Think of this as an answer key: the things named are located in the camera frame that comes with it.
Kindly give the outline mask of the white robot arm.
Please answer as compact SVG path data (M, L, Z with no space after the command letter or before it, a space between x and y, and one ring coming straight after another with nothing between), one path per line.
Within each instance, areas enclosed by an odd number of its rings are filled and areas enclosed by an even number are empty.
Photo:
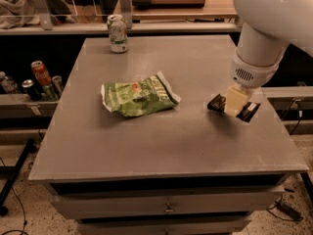
M313 56L313 0L233 0L243 21L225 113L237 116L255 88L275 74L289 45Z

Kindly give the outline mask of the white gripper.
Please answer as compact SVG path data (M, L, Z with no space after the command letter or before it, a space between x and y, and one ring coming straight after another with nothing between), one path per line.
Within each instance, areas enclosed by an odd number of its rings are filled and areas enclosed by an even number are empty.
M277 71L280 61L281 52L238 48L230 69L231 77L237 83L227 89L224 112L236 117L253 93L250 88L266 84Z

